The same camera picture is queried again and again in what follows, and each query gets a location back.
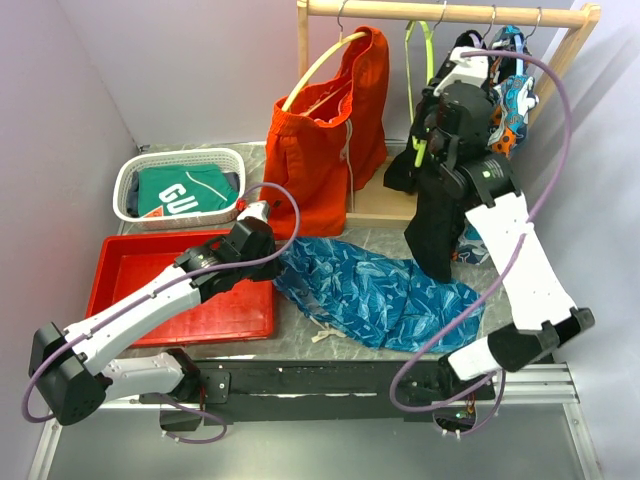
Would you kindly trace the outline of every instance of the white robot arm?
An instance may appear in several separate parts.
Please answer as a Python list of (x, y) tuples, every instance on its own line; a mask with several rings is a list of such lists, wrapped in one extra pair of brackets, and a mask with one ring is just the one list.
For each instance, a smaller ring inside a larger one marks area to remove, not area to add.
[[(231, 268), (184, 278), (217, 264), (267, 257), (275, 252), (273, 232), (266, 223), (266, 202), (249, 205), (227, 235), (188, 249), (147, 285), (103, 312), (68, 326), (53, 323), (34, 335), (29, 374), (55, 351), (80, 336), (88, 337), (64, 352), (37, 380), (36, 386), (61, 425), (76, 423), (103, 402), (143, 393), (170, 393), (178, 401), (199, 386), (199, 370), (181, 349), (154, 357), (119, 359), (122, 351), (175, 315), (230, 290), (243, 279), (264, 281), (280, 272), (277, 259), (261, 265)], [(167, 283), (170, 287), (161, 290)], [(96, 326), (112, 318), (96, 331)]]

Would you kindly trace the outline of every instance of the yellow strap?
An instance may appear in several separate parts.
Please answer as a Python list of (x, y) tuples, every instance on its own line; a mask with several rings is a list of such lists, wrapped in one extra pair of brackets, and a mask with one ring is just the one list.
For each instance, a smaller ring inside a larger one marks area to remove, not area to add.
[(407, 24), (406, 34), (404, 36), (404, 59), (407, 67), (407, 91), (409, 94), (409, 118), (411, 119), (411, 123), (413, 123), (413, 94), (411, 92), (411, 63), (409, 60), (409, 40), (411, 39), (411, 35), (413, 35), (413, 29), (415, 28), (416, 23), (420, 24), (420, 26), (422, 27), (422, 32), (424, 33), (426, 52), (425, 85), (429, 84), (434, 75), (433, 42), (431, 41), (433, 33), (431, 32), (431, 30), (429, 30), (429, 25), (427, 25), (427, 22), (415, 22), (414, 20), (412, 20)]
[[(419, 21), (417, 22), (422, 27), (422, 33), (424, 33), (424, 41), (425, 41), (425, 53), (426, 53), (426, 74), (425, 74), (425, 85), (428, 85), (434, 75), (434, 63), (435, 63), (435, 55), (433, 53), (433, 42), (431, 41), (433, 38), (433, 32), (429, 30), (429, 25), (427, 22)], [(411, 35), (413, 34), (413, 29), (415, 28), (416, 22), (410, 21), (407, 24), (406, 34), (404, 37), (404, 58), (405, 65), (407, 67), (407, 93), (409, 96), (409, 118), (411, 119), (411, 124), (413, 125), (413, 93), (411, 91), (411, 63), (409, 60), (409, 40), (411, 39)], [(420, 167), (422, 165), (422, 159), (424, 158), (424, 153), (427, 148), (427, 142), (424, 140), (418, 141), (417, 138), (411, 137), (411, 141), (413, 142), (413, 149), (417, 151), (415, 166)]]

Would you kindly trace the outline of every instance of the cable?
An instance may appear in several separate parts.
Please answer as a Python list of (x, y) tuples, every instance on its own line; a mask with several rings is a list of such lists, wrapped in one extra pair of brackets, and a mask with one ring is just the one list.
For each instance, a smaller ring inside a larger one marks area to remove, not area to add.
[[(464, 52), (460, 55), (462, 58), (466, 58), (466, 57), (486, 57), (486, 56), (494, 56), (494, 57), (506, 57), (506, 58), (515, 58), (515, 59), (521, 59), (524, 60), (526, 62), (530, 62), (534, 65), (536, 65), (537, 67), (539, 67), (540, 69), (542, 69), (548, 76), (549, 78), (551, 78), (551, 80), (553, 81), (553, 83), (555, 83), (556, 85), (556, 89), (558, 90), (558, 94), (560, 95), (560, 100), (562, 101), (562, 107), (564, 110), (564, 117), (565, 117), (565, 122), (564, 122), (564, 136), (563, 136), (563, 143), (562, 143), (562, 149), (561, 149), (561, 153), (560, 153), (560, 160), (558, 161), (558, 165), (556, 167), (555, 172), (553, 173), (551, 180), (549, 181), (549, 183), (547, 184), (547, 186), (545, 187), (544, 191), (542, 192), (542, 195), (540, 195), (540, 198), (538, 199), (538, 201), (533, 205), (533, 207), (531, 208), (530, 212), (529, 212), (529, 217), (527, 218), (527, 223), (532, 222), (536, 216), (538, 215), (540, 209), (542, 208), (542, 206), (545, 204), (545, 202), (547, 201), (547, 199), (549, 198), (549, 195), (551, 195), (551, 192), (553, 191), (553, 189), (555, 188), (556, 184), (558, 183), (558, 179), (560, 177), (560, 174), (562, 173), (562, 170), (564, 169), (565, 164), (567, 163), (567, 158), (569, 156), (569, 147), (571, 145), (571, 106), (569, 105), (569, 96), (567, 95), (567, 91), (564, 88), (564, 85), (562, 84), (562, 80), (560, 80), (560, 77), (558, 77), (558, 75), (551, 69), (551, 67), (549, 67), (549, 65), (547, 65), (546, 63), (542, 62), (541, 60), (538, 60), (535, 57), (532, 57), (531, 55), (525, 55), (524, 53), (519, 53), (519, 52), (506, 52), (506, 51), (501, 51), (501, 50), (484, 50), (484, 51), (473, 51), (473, 52)], [(409, 406), (409, 405), (404, 405), (402, 403), (400, 403), (397, 399), (397, 389), (398, 389), (398, 384), (400, 383), (400, 380), (402, 380), (402, 378), (407, 374), (407, 372), (409, 370), (411, 370), (411, 368), (413, 368), (413, 366), (418, 362), (418, 360), (420, 360), (420, 357), (422, 357), (422, 355), (424, 355), (425, 353), (427, 353), (434, 345), (436, 345), (445, 335), (447, 335), (449, 332), (451, 332), (453, 329), (455, 329), (458, 325), (460, 325), (467, 317), (469, 317), (469, 315), (471, 315), (471, 313), (478, 308), (480, 305), (482, 305), (491, 295), (493, 295), (496, 290), (498, 289), (498, 287), (500, 286), (500, 284), (502, 283), (502, 281), (504, 280), (504, 278), (509, 274), (509, 272), (511, 271), (511, 268), (513, 268), (513, 265), (515, 264), (516, 260), (518, 259), (518, 255), (520, 255), (520, 250), (522, 250), (522, 245), (524, 244), (524, 240), (526, 237), (526, 233), (523, 233), (520, 238), (518, 239), (518, 242), (516, 243), (516, 247), (513, 251), (513, 254), (511, 255), (511, 259), (509, 260), (509, 262), (507, 263), (507, 266), (505, 267), (504, 271), (498, 276), (498, 278), (491, 284), (491, 286), (488, 288), (488, 290), (486, 292), (484, 292), (480, 298), (478, 298), (475, 302), (473, 302), (469, 307), (467, 307), (460, 315), (458, 315), (449, 325), (447, 325), (446, 327), (444, 327), (442, 330), (440, 330), (436, 335), (434, 335), (434, 337), (429, 340), (427, 343), (425, 343), (422, 348), (420, 348), (420, 350), (418, 350), (415, 355), (413, 357), (411, 357), (407, 363), (405, 363), (400, 370), (398, 370), (398, 373), (396, 373), (396, 375), (393, 377), (393, 380), (391, 381), (391, 386), (389, 387), (389, 398), (391, 400), (391, 403), (398, 408), (399, 410), (402, 410), (403, 412), (415, 412), (415, 413), (419, 413), (419, 412), (430, 412), (433, 411), (437, 408), (440, 407), (444, 407), (449, 405), (451, 402), (462, 398), (463, 396), (465, 396), (466, 394), (474, 391), (476, 388), (480, 387), (487, 379), (487, 377), (491, 377), (493, 376), (493, 374), (495, 372), (490, 373), (489, 375), (487, 375), (486, 377), (484, 377), (482, 380), (480, 380), (479, 382), (476, 382), (474, 385), (472, 385), (471, 387), (469, 387), (468, 389), (464, 390), (464, 395), (456, 395), (448, 400), (444, 400), (442, 402), (438, 402), (436, 404), (432, 404), (432, 405), (424, 405), (424, 406), (420, 406), (420, 407), (413, 407), (413, 406)], [(502, 399), (502, 396), (498, 396), (496, 398), (496, 405), (494, 405), (494, 408), (497, 410), (500, 401)]]
[(227, 422), (225, 422), (222, 417), (218, 417), (217, 415), (214, 415), (213, 413), (209, 413), (205, 410), (196, 410), (195, 408), (189, 408), (189, 407), (185, 407), (184, 405), (180, 405), (178, 402), (176, 402), (175, 400), (173, 400), (169, 395), (166, 395), (164, 393), (156, 393), (155, 396), (157, 398), (159, 398), (160, 400), (162, 400), (163, 402), (171, 405), (172, 407), (175, 407), (179, 410), (182, 410), (183, 412), (186, 413), (191, 413), (193, 415), (198, 415), (199, 417), (202, 418), (208, 418), (209, 420), (213, 420), (214, 422), (216, 422), (218, 425), (220, 425), (222, 427), (222, 431), (216, 435), (215, 437), (211, 437), (211, 438), (205, 438), (203, 440), (195, 440), (195, 439), (191, 439), (191, 438), (184, 438), (184, 437), (180, 437), (178, 435), (176, 435), (175, 433), (172, 432), (166, 432), (166, 436), (175, 440), (178, 443), (188, 443), (190, 445), (205, 445), (207, 443), (213, 443), (213, 442), (217, 442), (218, 440), (222, 439), (222, 437), (224, 437), (227, 433)]
[[(465, 432), (460, 432), (460, 436), (461, 437), (464, 437), (465, 435), (470, 435), (472, 433), (477, 432), (478, 430), (483, 428), (487, 423), (489, 423), (489, 420), (491, 420), (496, 415), (496, 413), (498, 411), (498, 408), (500, 408), (500, 404), (502, 403), (502, 398), (504, 397), (504, 389), (505, 389), (505, 386), (506, 386), (506, 380), (507, 380), (507, 372), (505, 370), (502, 370), (502, 376), (500, 378), (500, 390), (498, 390), (498, 395), (496, 396), (496, 401), (494, 402), (493, 407), (491, 407), (491, 410), (489, 411), (487, 416), (484, 417), (480, 423), (475, 424), (473, 427), (471, 427), (469, 430), (467, 430)], [(452, 435), (455, 435), (455, 436), (458, 435), (456, 432), (451, 432), (450, 431), (448, 433), (450, 433)]]
[[(271, 182), (263, 182), (263, 183), (258, 183), (256, 185), (254, 185), (253, 187), (251, 187), (249, 190), (247, 190), (244, 193), (243, 198), (246, 197), (252, 191), (254, 191), (254, 190), (258, 189), (258, 188), (264, 188), (264, 187), (275, 188), (277, 190), (280, 190), (287, 197), (287, 199), (291, 202), (291, 205), (293, 207), (293, 211), (294, 211), (295, 216), (296, 216), (296, 222), (295, 222), (295, 226), (293, 228), (293, 233), (292, 233), (291, 237), (289, 238), (289, 240), (287, 240), (287, 242), (282, 246), (282, 248), (280, 248), (276, 252), (272, 253), (271, 255), (268, 255), (266, 257), (259, 258), (259, 259), (256, 259), (256, 260), (247, 260), (247, 261), (244, 261), (244, 262), (234, 262), (234, 263), (223, 263), (223, 264), (213, 265), (213, 266), (206, 267), (206, 268), (201, 268), (199, 270), (194, 270), (193, 272), (185, 273), (184, 275), (181, 275), (180, 277), (174, 278), (173, 280), (171, 280), (171, 281), (165, 283), (164, 285), (158, 287), (156, 290), (154, 290), (152, 292), (151, 295), (144, 295), (144, 296), (138, 298), (137, 300), (131, 302), (129, 305), (121, 308), (120, 310), (118, 310), (114, 314), (108, 316), (103, 321), (101, 321), (100, 323), (98, 323), (94, 327), (92, 327), (91, 330), (89, 331), (90, 333), (88, 335), (85, 334), (85, 333), (82, 333), (78, 337), (74, 338), (70, 342), (68, 342), (65, 345), (63, 345), (62, 347), (58, 348), (49, 357), (47, 357), (47, 359), (44, 362), (42, 362), (42, 364), (36, 369), (36, 371), (33, 373), (31, 378), (29, 379), (29, 382), (27, 383), (27, 388), (26, 388), (26, 390), (24, 392), (24, 395), (22, 397), (22, 403), (21, 403), (21, 411), (22, 411), (22, 416), (24, 417), (24, 419), (26, 421), (30, 422), (30, 423), (42, 423), (42, 422), (46, 422), (46, 421), (51, 420), (51, 419), (54, 418), (53, 414), (50, 414), (50, 415), (47, 415), (47, 416), (44, 416), (44, 417), (34, 417), (29, 412), (29, 398), (31, 397), (31, 392), (33, 392), (33, 389), (35, 388), (36, 383), (38, 382), (40, 377), (44, 374), (44, 372), (47, 370), (47, 368), (49, 368), (51, 366), (51, 364), (53, 362), (55, 362), (60, 357), (60, 355), (65, 353), (67, 350), (72, 349), (73, 347), (78, 345), (83, 340), (86, 340), (86, 339), (90, 338), (94, 333), (96, 333), (100, 329), (104, 328), (105, 326), (109, 325), (111, 322), (113, 322), (114, 320), (116, 320), (120, 316), (124, 315), (125, 313), (130, 312), (134, 308), (142, 305), (144, 302), (146, 302), (147, 300), (151, 299), (153, 296), (156, 296), (158, 293), (161, 293), (161, 292), (165, 291), (166, 289), (171, 288), (173, 285), (175, 285), (177, 283), (180, 283), (183, 280), (186, 280), (186, 279), (189, 279), (189, 278), (192, 278), (192, 277), (196, 277), (196, 276), (199, 276), (199, 275), (203, 275), (205, 273), (216, 272), (218, 270), (228, 270), (228, 269), (232, 269), (232, 268), (253, 267), (253, 266), (256, 266), (256, 265), (261, 265), (263, 263), (270, 262), (271, 260), (274, 260), (274, 259), (278, 258), (280, 255), (282, 255), (282, 253), (291, 246), (291, 244), (293, 243), (295, 238), (298, 236), (298, 232), (300, 230), (300, 209), (298, 208), (298, 204), (296, 203), (296, 201), (293, 198), (293, 196), (284, 187), (282, 187), (282, 186), (280, 186), (280, 185), (278, 185), (276, 183), (271, 183)], [(182, 405), (179, 405), (177, 408), (186, 409), (187, 407), (183, 407)]]

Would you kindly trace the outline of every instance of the clothes rack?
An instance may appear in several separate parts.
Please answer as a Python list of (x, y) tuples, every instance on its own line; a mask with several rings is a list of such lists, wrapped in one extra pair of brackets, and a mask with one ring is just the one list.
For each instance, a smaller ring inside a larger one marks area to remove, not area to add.
[[(555, 8), (517, 8), (452, 5), (429, 3), (396, 3), (388, 1), (297, 0), (298, 9), (298, 73), (300, 78), (309, 69), (309, 17), (330, 16), (374, 18), (385, 20), (425, 20), (443, 23), (475, 23), (566, 28), (562, 41), (549, 62), (560, 77), (567, 72), (576, 55), (589, 38), (600, 19), (600, 6), (586, 3), (580, 10)], [(555, 86), (543, 74), (536, 82), (540, 99), (529, 115), (533, 125), (553, 94)], [(356, 192), (355, 210), (347, 213), (348, 227), (405, 228), (415, 213), (415, 197), (382, 186), (386, 164), (366, 185)]]

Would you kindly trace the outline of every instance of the white drawstring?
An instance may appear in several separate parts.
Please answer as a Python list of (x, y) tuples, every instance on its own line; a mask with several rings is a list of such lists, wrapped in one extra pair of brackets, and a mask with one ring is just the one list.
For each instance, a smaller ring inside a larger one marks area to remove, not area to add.
[(344, 332), (341, 332), (340, 330), (331, 327), (328, 323), (325, 323), (323, 325), (322, 323), (318, 322), (313, 317), (309, 317), (309, 320), (311, 320), (313, 323), (315, 323), (317, 326), (319, 326), (322, 329), (314, 337), (311, 338), (311, 341), (313, 343), (318, 343), (320, 340), (324, 340), (325, 338), (329, 337), (330, 335), (335, 335), (335, 336), (337, 336), (339, 338), (345, 338), (346, 337)]
[(347, 167), (349, 167), (349, 178), (351, 180), (351, 211), (356, 211), (356, 201), (355, 196), (353, 194), (353, 169), (351, 168), (351, 158), (349, 156), (349, 143), (351, 142), (351, 135), (353, 134), (353, 124), (351, 123), (351, 119), (347, 118), (347, 121), (344, 123), (347, 127), (347, 139), (344, 144), (344, 148), (340, 151), (340, 158), (342, 160), (347, 161)]

